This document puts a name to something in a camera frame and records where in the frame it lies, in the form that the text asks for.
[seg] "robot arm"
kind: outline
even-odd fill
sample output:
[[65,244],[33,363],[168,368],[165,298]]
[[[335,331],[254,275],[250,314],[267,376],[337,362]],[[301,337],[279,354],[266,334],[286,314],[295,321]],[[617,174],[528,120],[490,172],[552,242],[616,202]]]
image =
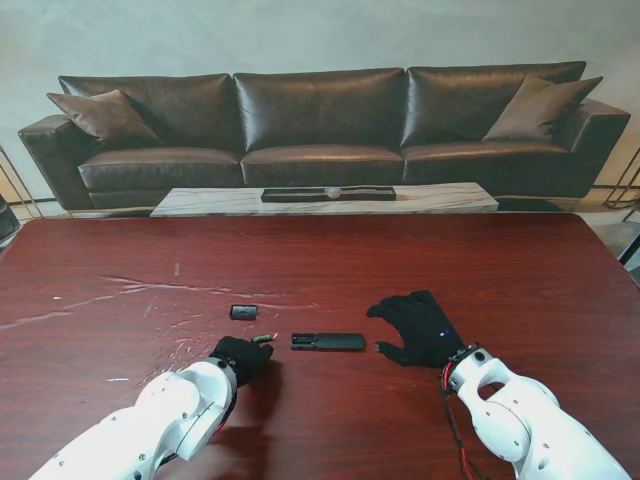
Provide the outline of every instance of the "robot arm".
[[191,460],[224,425],[236,390],[273,349],[223,338],[211,356],[154,378],[134,406],[113,412],[53,456],[31,480],[153,480],[176,456]]
[[[378,351],[402,366],[443,368],[450,386],[471,412],[480,440],[513,464],[521,480],[630,480],[620,464],[583,425],[563,412],[551,391],[516,375],[484,349],[466,348],[453,325],[427,291],[382,299],[367,312],[398,330],[403,347],[378,342]],[[488,400],[478,389],[504,386]],[[451,419],[454,437],[455,423]],[[468,459],[461,452],[461,468]]]
[[[486,350],[466,350],[447,380],[482,443],[513,464],[516,478],[631,480],[589,430],[560,409],[548,388],[516,375]],[[491,383],[504,386],[483,400],[478,389]]]

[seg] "sofa armrest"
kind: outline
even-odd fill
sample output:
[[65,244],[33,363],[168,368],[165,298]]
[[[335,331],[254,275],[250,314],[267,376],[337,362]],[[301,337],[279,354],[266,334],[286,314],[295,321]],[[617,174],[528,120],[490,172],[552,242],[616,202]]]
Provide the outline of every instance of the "sofa armrest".
[[44,118],[19,135],[63,208],[95,208],[78,172],[78,165],[96,154],[92,137],[66,115]]
[[608,156],[630,118],[627,112],[586,99],[562,120],[556,141],[573,153],[596,147]]
[[583,195],[593,187],[631,115],[595,100],[585,100],[559,125],[554,141],[575,157],[574,182]]

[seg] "marble coffee table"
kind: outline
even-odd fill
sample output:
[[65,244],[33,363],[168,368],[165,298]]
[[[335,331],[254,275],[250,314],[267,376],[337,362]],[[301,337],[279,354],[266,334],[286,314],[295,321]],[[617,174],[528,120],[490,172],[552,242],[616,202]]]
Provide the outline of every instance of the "marble coffee table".
[[498,202],[477,183],[394,187],[395,201],[263,203],[263,188],[174,188],[152,217],[203,215],[363,215],[495,212]]

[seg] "black rectangular device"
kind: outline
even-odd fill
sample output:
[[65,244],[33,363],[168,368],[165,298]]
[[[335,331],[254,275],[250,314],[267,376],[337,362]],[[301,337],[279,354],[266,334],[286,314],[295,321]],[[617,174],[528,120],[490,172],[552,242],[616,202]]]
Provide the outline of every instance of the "black rectangular device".
[[361,333],[293,333],[292,350],[364,350]]
[[231,320],[255,320],[258,316],[257,305],[231,305]]

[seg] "white wall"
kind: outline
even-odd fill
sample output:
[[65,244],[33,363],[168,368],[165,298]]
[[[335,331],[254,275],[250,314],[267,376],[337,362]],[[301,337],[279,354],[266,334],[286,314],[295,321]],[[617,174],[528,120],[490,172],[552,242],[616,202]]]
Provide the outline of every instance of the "white wall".
[[586,60],[635,115],[599,183],[640,144],[640,0],[0,0],[0,144],[50,197],[17,131],[58,113],[65,75],[194,75]]

